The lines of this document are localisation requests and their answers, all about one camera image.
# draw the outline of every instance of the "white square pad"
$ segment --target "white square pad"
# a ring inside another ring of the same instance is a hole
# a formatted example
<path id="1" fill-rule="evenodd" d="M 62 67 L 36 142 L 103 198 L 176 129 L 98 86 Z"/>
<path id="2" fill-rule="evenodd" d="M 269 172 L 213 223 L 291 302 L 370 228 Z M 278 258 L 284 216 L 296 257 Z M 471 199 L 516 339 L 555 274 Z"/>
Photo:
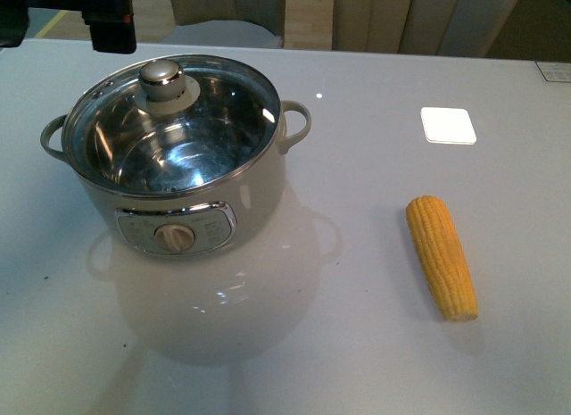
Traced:
<path id="1" fill-rule="evenodd" d="M 423 107 L 420 116 L 430 143 L 472 145 L 476 142 L 472 121 L 464 109 Z"/>

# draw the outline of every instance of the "corn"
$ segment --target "corn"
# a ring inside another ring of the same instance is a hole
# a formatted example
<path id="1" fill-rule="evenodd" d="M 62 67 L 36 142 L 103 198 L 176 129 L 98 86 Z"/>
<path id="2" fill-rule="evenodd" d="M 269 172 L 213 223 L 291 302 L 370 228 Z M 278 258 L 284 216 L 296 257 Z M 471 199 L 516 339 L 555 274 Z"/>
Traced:
<path id="1" fill-rule="evenodd" d="M 406 209 L 407 222 L 428 287 L 448 321 L 478 316 L 476 293 L 452 217 L 444 202 L 425 195 Z"/>

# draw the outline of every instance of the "wooden floor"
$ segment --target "wooden floor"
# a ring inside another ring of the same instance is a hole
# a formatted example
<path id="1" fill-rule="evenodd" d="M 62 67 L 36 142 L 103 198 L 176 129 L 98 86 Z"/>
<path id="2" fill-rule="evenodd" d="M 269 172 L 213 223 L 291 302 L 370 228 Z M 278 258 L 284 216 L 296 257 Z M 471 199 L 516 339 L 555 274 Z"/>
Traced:
<path id="1" fill-rule="evenodd" d="M 331 49 L 333 0 L 286 0 L 284 47 Z M 170 0 L 133 0 L 135 31 L 141 43 L 160 42 L 175 27 Z M 79 12 L 58 14 L 46 38 L 90 39 Z"/>

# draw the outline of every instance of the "glass lid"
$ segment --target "glass lid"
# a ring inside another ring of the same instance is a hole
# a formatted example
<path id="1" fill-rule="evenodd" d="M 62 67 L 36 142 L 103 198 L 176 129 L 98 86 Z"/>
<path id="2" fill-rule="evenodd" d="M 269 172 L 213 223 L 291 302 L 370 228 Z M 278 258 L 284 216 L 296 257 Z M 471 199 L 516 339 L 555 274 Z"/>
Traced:
<path id="1" fill-rule="evenodd" d="M 240 62 L 177 55 L 127 67 L 78 101 L 64 124 L 70 165 L 124 195 L 173 196 L 252 164 L 277 131 L 276 89 Z"/>

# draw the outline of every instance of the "chair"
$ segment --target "chair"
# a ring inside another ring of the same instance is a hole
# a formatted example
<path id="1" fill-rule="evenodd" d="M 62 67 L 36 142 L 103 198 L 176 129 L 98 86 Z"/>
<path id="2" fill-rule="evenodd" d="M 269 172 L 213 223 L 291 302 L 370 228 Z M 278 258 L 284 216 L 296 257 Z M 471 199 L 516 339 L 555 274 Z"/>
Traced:
<path id="1" fill-rule="evenodd" d="M 485 56 L 517 0 L 335 0 L 334 49 Z"/>
<path id="2" fill-rule="evenodd" d="M 286 0 L 170 0 L 177 27 L 162 43 L 281 47 Z"/>
<path id="3" fill-rule="evenodd" d="M 517 0 L 459 0 L 438 54 L 485 56 Z"/>

